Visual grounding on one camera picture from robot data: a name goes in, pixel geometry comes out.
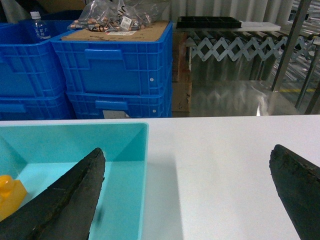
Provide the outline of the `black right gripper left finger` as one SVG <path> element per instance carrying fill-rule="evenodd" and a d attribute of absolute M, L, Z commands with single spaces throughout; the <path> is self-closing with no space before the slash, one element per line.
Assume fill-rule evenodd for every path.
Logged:
<path fill-rule="evenodd" d="M 0 222 L 2 240 L 87 240 L 104 181 L 97 147 Z"/>

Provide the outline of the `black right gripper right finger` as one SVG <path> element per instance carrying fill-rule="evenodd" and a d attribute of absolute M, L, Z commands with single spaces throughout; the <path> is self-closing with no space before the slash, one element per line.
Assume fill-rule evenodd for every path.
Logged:
<path fill-rule="evenodd" d="M 320 238 L 320 168 L 283 145 L 271 151 L 277 194 L 301 240 Z"/>

